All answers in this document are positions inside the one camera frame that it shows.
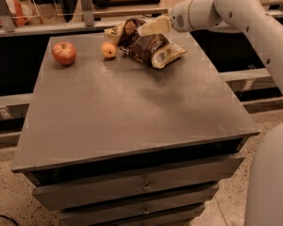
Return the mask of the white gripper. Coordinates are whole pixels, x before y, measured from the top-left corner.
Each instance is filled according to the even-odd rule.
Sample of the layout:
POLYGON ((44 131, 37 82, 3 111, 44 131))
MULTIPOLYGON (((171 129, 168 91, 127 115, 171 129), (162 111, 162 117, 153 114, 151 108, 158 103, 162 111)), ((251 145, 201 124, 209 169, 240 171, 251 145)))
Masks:
POLYGON ((170 18, 166 15, 161 15, 138 27, 138 34, 143 37, 164 34, 168 33, 172 27, 178 32, 192 32, 194 28, 191 25, 191 3, 192 0, 184 0, 175 4, 169 10, 170 18))

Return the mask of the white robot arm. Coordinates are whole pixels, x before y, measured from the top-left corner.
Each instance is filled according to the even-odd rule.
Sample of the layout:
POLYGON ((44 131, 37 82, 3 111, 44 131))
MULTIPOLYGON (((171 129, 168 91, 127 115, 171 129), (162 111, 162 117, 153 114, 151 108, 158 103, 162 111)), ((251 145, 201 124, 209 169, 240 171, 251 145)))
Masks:
MULTIPOLYGON (((233 27, 243 33, 283 95, 283 25, 259 0, 184 0, 138 28, 141 36, 233 27)), ((283 226, 283 122, 258 145, 244 226, 283 226)))

